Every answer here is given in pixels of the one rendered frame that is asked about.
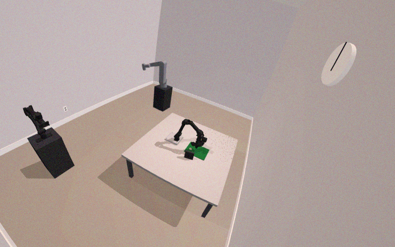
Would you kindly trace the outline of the green circuit board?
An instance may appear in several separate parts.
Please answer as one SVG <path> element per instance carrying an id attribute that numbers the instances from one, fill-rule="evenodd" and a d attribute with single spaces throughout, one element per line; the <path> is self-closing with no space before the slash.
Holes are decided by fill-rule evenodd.
<path id="1" fill-rule="evenodd" d="M 190 142 L 190 144 L 187 146 L 187 148 L 185 150 L 194 152 L 195 157 L 204 161 L 210 149 L 206 149 L 204 147 L 198 147 L 196 149 L 195 146 L 192 146 L 191 142 Z M 185 152 L 185 150 L 184 150 L 184 152 Z"/>

